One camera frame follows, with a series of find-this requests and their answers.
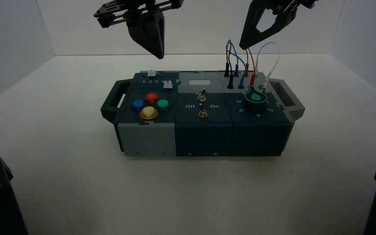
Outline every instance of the light gray block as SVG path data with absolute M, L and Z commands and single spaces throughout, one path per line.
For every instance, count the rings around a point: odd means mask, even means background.
M 175 124 L 146 122 L 117 126 L 127 156 L 175 156 Z
M 207 93 L 224 93 L 218 72 L 180 72 L 178 93 L 194 93 L 198 94 L 203 88 Z

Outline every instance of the cable connector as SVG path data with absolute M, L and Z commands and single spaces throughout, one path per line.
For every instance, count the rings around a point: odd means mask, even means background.
M 246 64 L 246 70 L 244 71 L 244 76 L 249 77 L 249 63 Z
M 240 84 L 238 85 L 238 88 L 240 89 L 240 90 L 243 90 L 244 89 L 244 77 L 245 77 L 245 75 L 246 74 L 243 74 L 243 76 L 241 77 L 241 79 L 240 79 Z
M 238 65 L 235 65 L 234 77 L 238 77 Z
M 229 63 L 226 63 L 226 72 L 224 73 L 224 76 L 225 77 L 229 77 L 229 67 L 230 67 L 230 64 Z
M 250 79 L 250 86 L 254 86 L 254 79 L 256 78 L 256 74 L 252 74 L 252 79 Z
M 233 79 L 234 79 L 233 74 L 230 74 L 230 81 L 228 83 L 227 89 L 231 90 L 231 89 L 234 88 L 234 86 L 233 86 Z

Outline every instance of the control box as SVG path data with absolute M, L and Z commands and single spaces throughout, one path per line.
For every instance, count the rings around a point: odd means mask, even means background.
M 250 77 L 141 71 L 115 83 L 101 113 L 127 156 L 279 156 L 305 108 L 283 80 L 262 92 Z

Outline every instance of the white cable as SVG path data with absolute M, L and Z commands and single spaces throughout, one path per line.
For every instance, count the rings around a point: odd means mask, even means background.
M 278 47 L 278 58 L 277 58 L 277 60 L 276 60 L 275 65 L 273 66 L 272 70 L 267 74 L 267 76 L 266 76 L 266 78 L 265 78 L 265 80 L 264 80 L 264 82 L 263 82 L 263 88 L 264 88 L 264 89 L 267 88 L 267 84 L 269 83 L 269 78 L 270 78 L 270 76 L 272 75 L 273 71 L 275 70 L 276 66 L 278 65 L 278 62 L 279 62 L 279 59 L 280 59 L 280 48 L 279 48 L 279 45 L 278 45 L 277 43 L 275 43 L 275 42 L 269 42 L 269 43 L 264 44 L 264 45 L 260 48 L 260 50 L 258 50 L 258 53 L 257 53 L 257 58 L 256 58 L 256 74 L 258 74 L 258 65 L 259 65 L 259 55 L 260 55 L 260 52 L 261 52 L 261 50 L 262 50 L 265 46 L 267 46 L 267 45 L 269 45 L 269 44 L 275 44 L 275 45 Z

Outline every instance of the white wall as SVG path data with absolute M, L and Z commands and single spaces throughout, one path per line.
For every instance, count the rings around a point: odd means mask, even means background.
M 108 0 L 38 0 L 57 55 L 147 54 L 125 23 L 102 29 L 94 12 Z M 327 53 L 344 0 L 301 7 L 296 20 L 270 40 L 284 53 Z M 227 39 L 240 41 L 251 0 L 186 0 L 165 12 L 166 53 L 223 53 Z
M 347 0 L 330 53 L 376 87 L 376 0 Z
M 53 55 L 35 0 L 0 1 L 0 94 Z

